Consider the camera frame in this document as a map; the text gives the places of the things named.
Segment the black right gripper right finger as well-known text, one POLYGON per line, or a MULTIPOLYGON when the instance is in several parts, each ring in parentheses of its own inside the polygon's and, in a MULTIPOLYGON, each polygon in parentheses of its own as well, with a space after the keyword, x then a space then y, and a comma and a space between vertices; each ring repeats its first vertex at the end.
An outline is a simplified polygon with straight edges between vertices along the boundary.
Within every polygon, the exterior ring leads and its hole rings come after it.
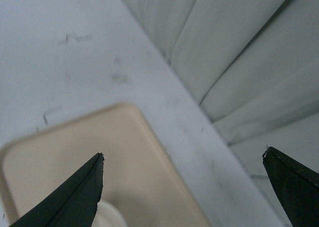
POLYGON ((263 165, 294 227, 319 225, 319 174, 281 151, 268 147, 263 165))

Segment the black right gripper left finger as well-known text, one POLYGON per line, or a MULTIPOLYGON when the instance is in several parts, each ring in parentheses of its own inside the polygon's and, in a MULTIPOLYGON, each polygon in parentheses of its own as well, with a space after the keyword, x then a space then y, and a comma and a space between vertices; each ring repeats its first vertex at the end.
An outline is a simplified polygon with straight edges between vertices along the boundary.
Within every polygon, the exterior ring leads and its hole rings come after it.
POLYGON ((90 227, 103 190, 104 156, 97 153, 12 227, 90 227))

